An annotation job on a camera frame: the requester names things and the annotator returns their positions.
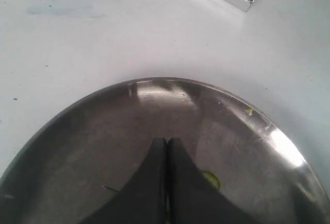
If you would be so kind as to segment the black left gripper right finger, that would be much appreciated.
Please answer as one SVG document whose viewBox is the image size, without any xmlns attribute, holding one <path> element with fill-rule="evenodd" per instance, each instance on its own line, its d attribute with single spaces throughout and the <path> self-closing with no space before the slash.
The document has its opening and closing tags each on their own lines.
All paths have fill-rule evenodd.
<svg viewBox="0 0 330 224">
<path fill-rule="evenodd" d="M 171 223 L 258 223 L 211 185 L 178 138 L 168 141 L 167 181 Z"/>
</svg>

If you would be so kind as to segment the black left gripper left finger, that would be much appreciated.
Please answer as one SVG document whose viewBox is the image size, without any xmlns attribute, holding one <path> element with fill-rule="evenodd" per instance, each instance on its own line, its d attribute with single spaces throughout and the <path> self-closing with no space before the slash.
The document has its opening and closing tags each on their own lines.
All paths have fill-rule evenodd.
<svg viewBox="0 0 330 224">
<path fill-rule="evenodd" d="M 166 223 L 167 142 L 153 139 L 131 179 L 82 223 Z"/>
</svg>

